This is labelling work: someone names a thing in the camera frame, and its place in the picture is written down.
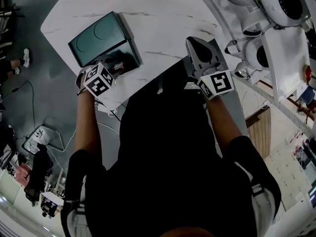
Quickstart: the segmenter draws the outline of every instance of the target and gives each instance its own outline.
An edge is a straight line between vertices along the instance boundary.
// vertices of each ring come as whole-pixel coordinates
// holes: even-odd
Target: white marble tabletop
[[[68,43],[111,11],[127,22],[142,61],[140,68],[121,75],[107,91],[103,103],[111,110],[187,56],[187,37],[210,41],[222,33],[202,0],[59,0],[41,32],[77,75],[81,68]]]

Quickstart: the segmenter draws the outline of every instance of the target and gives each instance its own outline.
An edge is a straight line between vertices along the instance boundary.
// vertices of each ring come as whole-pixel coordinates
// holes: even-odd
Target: dark green box lid
[[[110,12],[68,43],[80,67],[130,40],[119,14]]]

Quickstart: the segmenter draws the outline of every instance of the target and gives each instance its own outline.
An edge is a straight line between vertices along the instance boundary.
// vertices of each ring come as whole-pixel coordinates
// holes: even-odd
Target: white shoe
[[[27,48],[24,49],[23,60],[24,60],[23,66],[25,68],[28,68],[30,65],[30,51]]]
[[[19,68],[15,68],[14,70],[15,70],[15,75],[20,74],[20,69]]]

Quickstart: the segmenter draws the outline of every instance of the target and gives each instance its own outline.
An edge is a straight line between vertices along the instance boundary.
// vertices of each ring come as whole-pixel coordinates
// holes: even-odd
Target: forearm
[[[241,136],[241,132],[220,98],[207,100],[206,104],[215,137],[223,153],[233,139]]]
[[[95,116],[94,97],[86,90],[78,96],[75,151],[86,150],[102,163],[101,139]]]

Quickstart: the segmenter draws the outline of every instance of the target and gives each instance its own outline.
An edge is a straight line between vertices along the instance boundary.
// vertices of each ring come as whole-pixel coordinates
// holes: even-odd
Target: wooden panel
[[[264,159],[270,154],[271,146],[271,110],[259,110],[246,120],[248,135],[258,150],[261,157]]]

